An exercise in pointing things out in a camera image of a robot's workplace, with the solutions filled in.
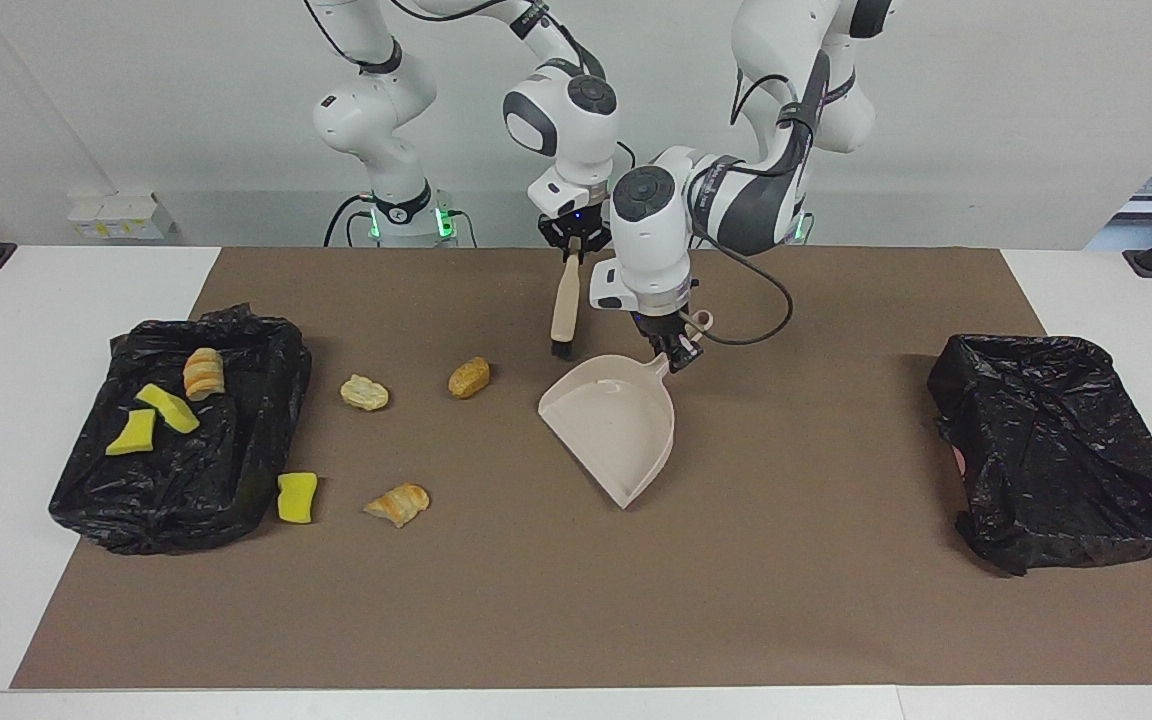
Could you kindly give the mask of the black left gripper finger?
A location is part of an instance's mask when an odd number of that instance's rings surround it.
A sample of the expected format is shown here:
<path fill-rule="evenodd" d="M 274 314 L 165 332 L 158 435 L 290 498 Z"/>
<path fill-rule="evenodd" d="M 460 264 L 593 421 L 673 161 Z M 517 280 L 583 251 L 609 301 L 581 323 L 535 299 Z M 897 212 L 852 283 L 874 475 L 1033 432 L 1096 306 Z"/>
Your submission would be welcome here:
<path fill-rule="evenodd" d="M 636 314 L 636 328 L 652 344 L 654 355 L 667 357 L 670 374 L 679 372 L 679 314 Z"/>
<path fill-rule="evenodd" d="M 676 311 L 679 329 L 673 333 L 675 348 L 670 351 L 670 366 L 687 366 L 702 355 L 700 338 L 705 334 L 705 313 L 687 313 L 685 309 Z"/>

